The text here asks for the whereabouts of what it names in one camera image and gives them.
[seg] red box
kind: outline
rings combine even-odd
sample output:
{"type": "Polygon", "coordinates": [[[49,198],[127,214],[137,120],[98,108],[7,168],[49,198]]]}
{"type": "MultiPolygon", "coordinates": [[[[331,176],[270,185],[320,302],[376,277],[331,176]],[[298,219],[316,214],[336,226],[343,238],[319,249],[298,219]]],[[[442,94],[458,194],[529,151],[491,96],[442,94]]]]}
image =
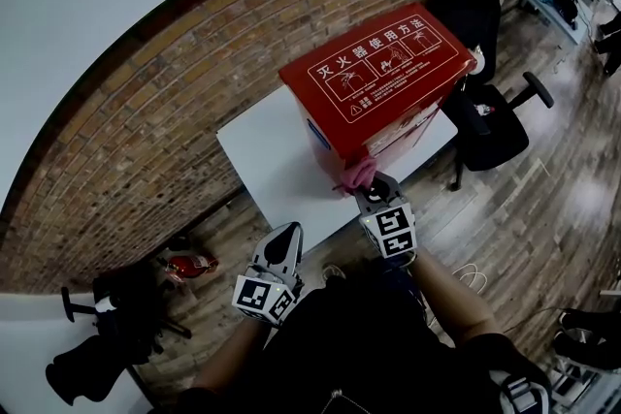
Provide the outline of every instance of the red box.
{"type": "Polygon", "coordinates": [[[341,172],[367,155],[378,168],[413,147],[455,82],[475,67],[420,4],[376,17],[279,71],[321,167],[341,172]]]}

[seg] white cable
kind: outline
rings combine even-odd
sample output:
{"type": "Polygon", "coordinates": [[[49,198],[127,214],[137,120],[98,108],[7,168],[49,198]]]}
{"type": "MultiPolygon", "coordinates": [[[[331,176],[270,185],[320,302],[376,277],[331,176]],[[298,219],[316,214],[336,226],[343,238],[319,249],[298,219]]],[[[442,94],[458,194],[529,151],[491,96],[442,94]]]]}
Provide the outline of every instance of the white cable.
{"type": "MultiPolygon", "coordinates": [[[[473,280],[470,282],[470,284],[468,285],[468,288],[473,288],[473,284],[474,284],[474,282],[476,281],[476,277],[477,277],[477,276],[479,276],[479,275],[481,275],[481,276],[483,277],[483,279],[484,279],[484,281],[483,281],[483,286],[481,286],[481,287],[480,287],[480,289],[476,292],[477,294],[480,294],[480,293],[483,291],[483,289],[487,286],[487,276],[486,276],[483,272],[481,272],[481,271],[479,271],[479,270],[478,270],[478,267],[476,266],[476,264],[474,264],[474,263],[467,263],[467,264],[465,264],[464,266],[462,266],[459,270],[454,271],[454,272],[453,272],[453,274],[458,273],[458,272],[459,272],[459,271],[461,271],[463,268],[467,268],[468,266],[472,266],[472,267],[474,268],[474,271],[470,271],[470,272],[466,272],[466,273],[462,274],[462,275],[460,276],[459,280],[460,280],[460,281],[462,281],[462,280],[463,280],[466,276],[471,276],[471,275],[473,275],[473,276],[474,276],[474,278],[473,278],[473,280]]],[[[434,319],[432,319],[432,320],[431,320],[431,323],[429,323],[429,325],[428,325],[428,326],[429,326],[429,328],[431,328],[432,326],[434,326],[434,323],[435,323],[436,321],[437,321],[436,316],[434,316],[434,319]]]]}

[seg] chair armrest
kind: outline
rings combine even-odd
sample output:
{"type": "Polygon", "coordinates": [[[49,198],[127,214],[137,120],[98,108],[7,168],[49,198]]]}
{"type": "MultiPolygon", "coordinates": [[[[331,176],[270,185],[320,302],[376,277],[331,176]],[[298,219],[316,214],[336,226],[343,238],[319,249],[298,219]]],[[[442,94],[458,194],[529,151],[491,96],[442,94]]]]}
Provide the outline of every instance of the chair armrest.
{"type": "Polygon", "coordinates": [[[491,133],[470,97],[457,88],[448,96],[442,105],[442,110],[461,133],[470,135],[491,133]]]}
{"type": "Polygon", "coordinates": [[[547,91],[547,88],[543,86],[543,83],[539,81],[539,78],[533,75],[530,71],[527,71],[522,76],[524,77],[524,80],[528,82],[528,86],[508,103],[510,107],[515,109],[537,94],[543,100],[545,106],[551,109],[552,106],[554,106],[554,99],[550,95],[550,92],[547,91]]]}

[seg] black shirt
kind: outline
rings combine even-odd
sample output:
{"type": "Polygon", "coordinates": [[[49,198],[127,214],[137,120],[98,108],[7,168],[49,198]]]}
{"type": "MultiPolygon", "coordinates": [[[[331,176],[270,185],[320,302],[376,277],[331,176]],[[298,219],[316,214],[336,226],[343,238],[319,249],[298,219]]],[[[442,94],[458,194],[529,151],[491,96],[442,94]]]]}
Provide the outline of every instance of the black shirt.
{"type": "Polygon", "coordinates": [[[240,388],[188,390],[178,412],[502,412],[490,369],[549,388],[501,334],[440,343],[413,285],[340,280],[293,309],[240,388]]]}

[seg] wooden floor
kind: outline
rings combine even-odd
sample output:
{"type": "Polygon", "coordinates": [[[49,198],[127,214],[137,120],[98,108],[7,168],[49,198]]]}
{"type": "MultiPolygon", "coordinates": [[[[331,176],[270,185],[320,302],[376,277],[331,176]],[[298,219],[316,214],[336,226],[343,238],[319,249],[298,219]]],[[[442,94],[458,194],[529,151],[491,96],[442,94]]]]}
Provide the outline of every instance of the wooden floor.
{"type": "MultiPolygon", "coordinates": [[[[602,61],[588,43],[561,60],[559,42],[535,16],[515,10],[503,18],[495,84],[510,98],[525,86],[521,75],[529,70],[556,101],[548,110],[533,98],[517,111],[531,141],[525,152],[493,171],[466,171],[462,190],[452,193],[454,152],[447,147],[404,182],[419,242],[452,269],[478,265],[489,279],[482,295],[503,329],[549,306],[601,308],[606,303],[597,293],[617,274],[621,74],[603,78],[602,61]]],[[[244,193],[193,232],[220,267],[171,301],[171,314],[194,337],[166,334],[164,353],[139,367],[163,400],[189,386],[241,319],[230,304],[235,279],[268,231],[244,193]]],[[[350,266],[375,255],[357,223],[350,223],[302,261],[305,291],[320,286],[324,262],[350,266]]],[[[543,363],[556,318],[554,311],[543,312],[509,336],[543,363]]]]}

